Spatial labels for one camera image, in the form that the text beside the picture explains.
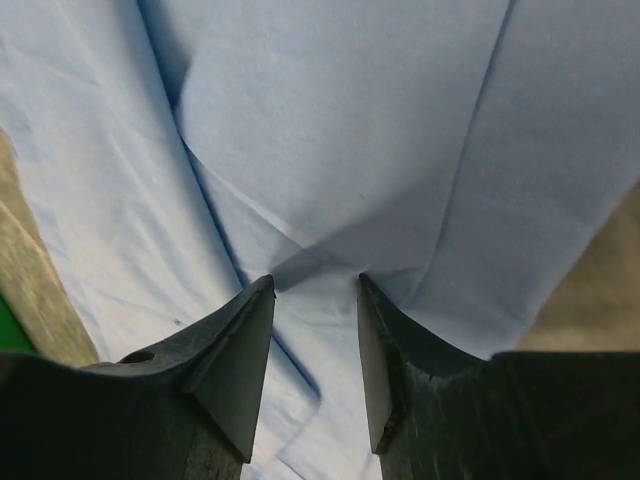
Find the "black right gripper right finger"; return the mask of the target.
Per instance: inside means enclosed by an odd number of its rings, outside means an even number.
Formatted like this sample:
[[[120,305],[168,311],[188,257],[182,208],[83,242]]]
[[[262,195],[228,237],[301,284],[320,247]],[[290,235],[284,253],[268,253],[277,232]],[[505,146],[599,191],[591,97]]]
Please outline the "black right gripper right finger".
[[[635,352],[502,352],[482,360],[358,279],[370,445],[386,479],[635,479]]]

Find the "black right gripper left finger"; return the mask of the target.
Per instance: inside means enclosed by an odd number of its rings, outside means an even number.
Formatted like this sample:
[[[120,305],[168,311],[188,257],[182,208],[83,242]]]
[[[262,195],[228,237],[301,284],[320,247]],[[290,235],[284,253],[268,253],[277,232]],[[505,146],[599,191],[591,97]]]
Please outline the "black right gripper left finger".
[[[265,275],[116,363],[1,356],[5,479],[236,479],[252,456],[271,340]]]

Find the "light blue long sleeve shirt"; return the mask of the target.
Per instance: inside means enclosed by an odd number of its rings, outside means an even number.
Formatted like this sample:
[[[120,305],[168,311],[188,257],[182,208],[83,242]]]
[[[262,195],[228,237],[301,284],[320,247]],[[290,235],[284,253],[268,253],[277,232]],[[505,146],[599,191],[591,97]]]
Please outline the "light blue long sleeve shirt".
[[[272,274],[246,479],[377,479],[366,272],[512,347],[639,178],[635,1],[5,1],[1,126],[115,361]]]

